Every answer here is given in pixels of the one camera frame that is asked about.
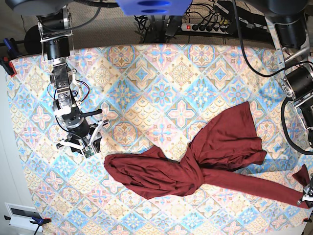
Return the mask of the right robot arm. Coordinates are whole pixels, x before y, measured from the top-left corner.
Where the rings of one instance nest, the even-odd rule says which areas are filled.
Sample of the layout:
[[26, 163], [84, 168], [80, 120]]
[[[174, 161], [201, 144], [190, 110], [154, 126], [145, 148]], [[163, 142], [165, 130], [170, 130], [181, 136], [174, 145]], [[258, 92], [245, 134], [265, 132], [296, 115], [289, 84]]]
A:
[[81, 88], [83, 81], [75, 78], [76, 70], [67, 65], [70, 56], [69, 38], [72, 36], [68, 0], [7, 0], [6, 5], [20, 15], [36, 16], [43, 58], [53, 63], [50, 82], [57, 97], [53, 99], [53, 113], [57, 124], [67, 132], [57, 148], [70, 147], [86, 158], [100, 152], [100, 129], [108, 123], [98, 120], [89, 124], [87, 118], [102, 113], [102, 109], [82, 112], [81, 101], [74, 96], [71, 84]]

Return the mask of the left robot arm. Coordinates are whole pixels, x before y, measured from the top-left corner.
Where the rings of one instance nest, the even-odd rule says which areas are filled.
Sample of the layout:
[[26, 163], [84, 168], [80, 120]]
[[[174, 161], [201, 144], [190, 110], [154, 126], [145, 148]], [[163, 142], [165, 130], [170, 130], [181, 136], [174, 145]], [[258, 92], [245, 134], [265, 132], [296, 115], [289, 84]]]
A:
[[248, 4], [263, 13], [278, 57], [278, 70], [262, 74], [248, 63], [248, 67], [261, 77], [281, 74], [281, 87], [286, 94], [280, 117], [288, 144], [297, 152], [311, 156], [292, 141], [285, 121], [285, 107], [293, 103], [300, 110], [303, 126], [308, 130], [308, 142], [313, 143], [313, 63], [309, 61], [310, 42], [305, 16], [306, 0], [249, 0]]

